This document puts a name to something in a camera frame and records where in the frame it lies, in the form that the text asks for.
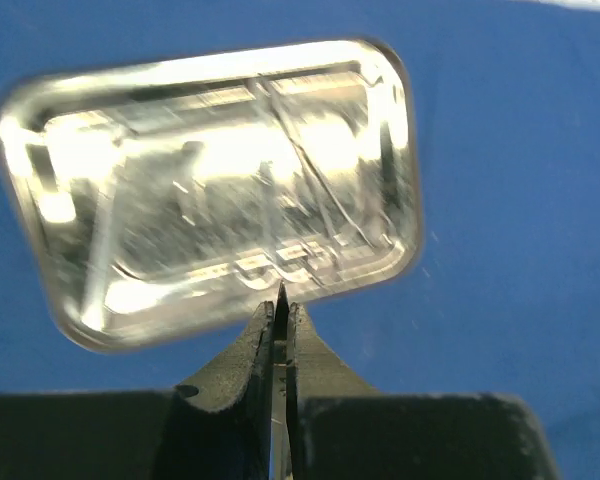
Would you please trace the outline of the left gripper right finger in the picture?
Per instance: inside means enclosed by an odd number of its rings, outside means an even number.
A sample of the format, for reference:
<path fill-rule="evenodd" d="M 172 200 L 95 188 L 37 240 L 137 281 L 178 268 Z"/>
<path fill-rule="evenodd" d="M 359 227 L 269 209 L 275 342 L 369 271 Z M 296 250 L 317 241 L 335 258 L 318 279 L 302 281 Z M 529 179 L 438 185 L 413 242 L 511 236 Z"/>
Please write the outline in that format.
<path fill-rule="evenodd" d="M 317 334 L 287 321 L 287 425 L 296 479 L 557 479 L 542 427 L 518 397 L 383 393 Z"/>

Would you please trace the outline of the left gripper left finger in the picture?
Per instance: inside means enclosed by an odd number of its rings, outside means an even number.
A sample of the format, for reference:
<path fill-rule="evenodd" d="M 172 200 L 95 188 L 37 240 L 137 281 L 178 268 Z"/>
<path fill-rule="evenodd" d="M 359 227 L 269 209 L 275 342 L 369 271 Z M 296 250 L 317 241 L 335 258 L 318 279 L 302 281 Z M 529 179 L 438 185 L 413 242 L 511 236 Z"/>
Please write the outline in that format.
<path fill-rule="evenodd" d="M 169 389 L 0 395 L 0 479 L 265 479 L 274 306 Z"/>

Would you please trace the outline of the blue surgical cloth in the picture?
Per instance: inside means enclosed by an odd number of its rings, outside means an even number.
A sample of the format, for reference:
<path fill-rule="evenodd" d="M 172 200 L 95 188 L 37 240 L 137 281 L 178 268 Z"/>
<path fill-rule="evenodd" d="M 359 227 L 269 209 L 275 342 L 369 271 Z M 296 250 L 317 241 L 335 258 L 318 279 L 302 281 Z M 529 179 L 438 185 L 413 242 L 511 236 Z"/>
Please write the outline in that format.
<path fill-rule="evenodd" d="M 425 245 L 314 303 L 390 392 L 512 392 L 600 479 L 600 12 L 517 1 L 0 1 L 0 92 L 65 71 L 366 35 L 415 98 Z"/>

